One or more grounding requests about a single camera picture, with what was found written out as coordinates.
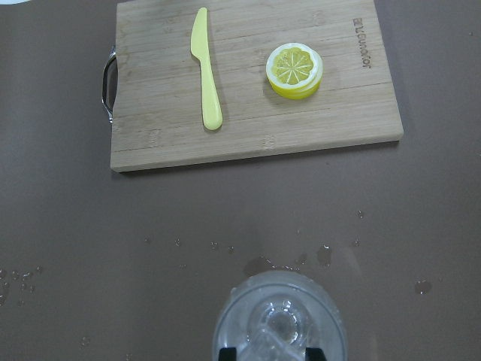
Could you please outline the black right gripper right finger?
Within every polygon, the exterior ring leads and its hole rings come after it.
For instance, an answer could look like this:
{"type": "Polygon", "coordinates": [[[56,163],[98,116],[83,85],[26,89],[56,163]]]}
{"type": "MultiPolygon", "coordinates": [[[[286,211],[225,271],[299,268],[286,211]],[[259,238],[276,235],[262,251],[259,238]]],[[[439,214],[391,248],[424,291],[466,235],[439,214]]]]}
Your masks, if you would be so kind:
{"type": "Polygon", "coordinates": [[[306,361],[325,361],[325,354],[322,348],[307,347],[305,350],[306,361]]]}

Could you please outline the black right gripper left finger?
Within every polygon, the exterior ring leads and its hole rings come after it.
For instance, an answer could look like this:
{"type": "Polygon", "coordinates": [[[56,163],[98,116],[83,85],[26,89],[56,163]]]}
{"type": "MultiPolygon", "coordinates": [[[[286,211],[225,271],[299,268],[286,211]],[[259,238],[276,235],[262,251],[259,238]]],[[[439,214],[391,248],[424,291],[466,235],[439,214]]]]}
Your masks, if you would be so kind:
{"type": "Polygon", "coordinates": [[[236,361],[237,349],[235,347],[223,347],[219,349],[219,361],[236,361]]]}

